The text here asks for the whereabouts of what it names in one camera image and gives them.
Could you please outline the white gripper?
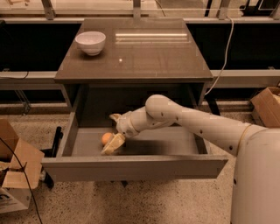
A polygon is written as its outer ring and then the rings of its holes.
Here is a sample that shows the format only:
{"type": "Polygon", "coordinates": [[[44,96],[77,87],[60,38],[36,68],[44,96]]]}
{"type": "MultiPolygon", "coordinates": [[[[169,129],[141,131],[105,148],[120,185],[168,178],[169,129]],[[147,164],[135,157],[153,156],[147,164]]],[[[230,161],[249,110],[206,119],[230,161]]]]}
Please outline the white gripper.
{"type": "Polygon", "coordinates": [[[131,138],[138,134],[138,131],[134,128],[131,120],[132,112],[129,111],[125,114],[111,114],[110,119],[116,122],[116,129],[119,133],[113,134],[108,143],[103,146],[101,151],[102,155],[111,155],[115,150],[120,148],[124,142],[125,137],[131,138]]]}

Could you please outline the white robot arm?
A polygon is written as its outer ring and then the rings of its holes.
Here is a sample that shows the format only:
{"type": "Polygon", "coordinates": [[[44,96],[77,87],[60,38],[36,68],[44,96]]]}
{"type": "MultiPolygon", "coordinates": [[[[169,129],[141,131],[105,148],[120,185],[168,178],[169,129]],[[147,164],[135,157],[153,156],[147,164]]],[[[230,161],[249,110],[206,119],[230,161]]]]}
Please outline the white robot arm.
{"type": "Polygon", "coordinates": [[[231,224],[280,224],[279,128],[186,108],[161,94],[150,96],[142,108],[110,118],[117,132],[103,146],[103,155],[144,130],[176,123],[236,157],[231,224]]]}

